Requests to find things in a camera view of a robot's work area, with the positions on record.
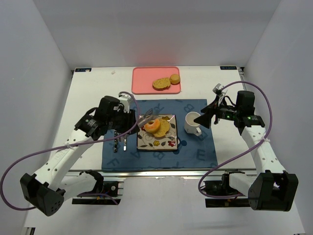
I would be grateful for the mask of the sugared donut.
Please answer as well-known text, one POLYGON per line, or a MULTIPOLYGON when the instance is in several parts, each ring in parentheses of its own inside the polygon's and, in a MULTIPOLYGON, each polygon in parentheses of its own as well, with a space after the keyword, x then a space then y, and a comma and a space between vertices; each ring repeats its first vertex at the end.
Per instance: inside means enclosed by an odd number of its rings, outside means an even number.
POLYGON ((144 129, 148 133, 155 133, 160 129, 161 123, 159 119, 154 119, 144 125, 144 129))

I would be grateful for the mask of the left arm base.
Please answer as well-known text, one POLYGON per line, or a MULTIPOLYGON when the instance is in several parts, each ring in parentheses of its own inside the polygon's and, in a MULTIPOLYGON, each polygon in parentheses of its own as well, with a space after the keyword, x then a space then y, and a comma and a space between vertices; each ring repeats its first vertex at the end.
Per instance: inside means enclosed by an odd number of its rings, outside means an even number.
POLYGON ((96 171, 82 171, 79 175, 88 173, 97 181, 92 191, 82 193, 72 199, 73 205, 118 205, 123 195, 123 182, 108 181, 96 171))

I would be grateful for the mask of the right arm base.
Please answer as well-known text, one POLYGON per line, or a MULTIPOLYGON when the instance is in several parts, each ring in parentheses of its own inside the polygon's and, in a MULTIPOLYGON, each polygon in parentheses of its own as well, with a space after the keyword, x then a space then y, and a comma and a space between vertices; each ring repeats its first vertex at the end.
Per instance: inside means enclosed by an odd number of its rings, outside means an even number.
POLYGON ((206 208, 249 208, 247 198, 235 197, 239 192, 229 186, 229 175, 232 173, 244 173, 238 170, 225 171, 221 180, 207 180, 201 186, 201 190, 206 194, 214 196, 231 196, 226 199, 206 198, 206 208))

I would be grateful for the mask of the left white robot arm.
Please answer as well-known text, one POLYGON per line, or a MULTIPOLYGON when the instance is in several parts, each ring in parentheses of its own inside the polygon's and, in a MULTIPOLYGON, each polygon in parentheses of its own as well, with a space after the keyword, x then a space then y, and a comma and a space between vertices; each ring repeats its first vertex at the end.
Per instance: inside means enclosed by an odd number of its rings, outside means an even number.
POLYGON ((139 131, 138 116, 131 109, 135 98, 120 92, 118 98, 105 96, 98 107, 91 108, 78 120, 64 146, 32 175, 20 180, 25 199, 46 216, 52 216, 68 199, 78 195, 103 192, 104 177, 97 171, 85 170, 79 176, 65 179, 66 174, 93 144, 115 130, 121 136, 139 131))

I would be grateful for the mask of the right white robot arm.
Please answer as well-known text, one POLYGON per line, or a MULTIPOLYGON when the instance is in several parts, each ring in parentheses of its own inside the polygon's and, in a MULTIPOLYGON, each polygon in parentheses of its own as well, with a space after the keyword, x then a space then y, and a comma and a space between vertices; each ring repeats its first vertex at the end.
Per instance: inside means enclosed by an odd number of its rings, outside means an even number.
POLYGON ((219 183, 206 181, 200 186, 201 192, 218 199, 245 196, 253 210, 288 212, 298 187, 298 178, 287 173, 265 137, 265 124, 260 116, 254 114, 254 93, 239 91, 235 105, 228 105, 222 94, 216 91, 215 100, 201 110, 202 115, 194 122, 210 128, 211 119, 214 119, 214 124, 218 124, 220 119, 232 121, 250 149, 257 176, 228 170, 219 183))

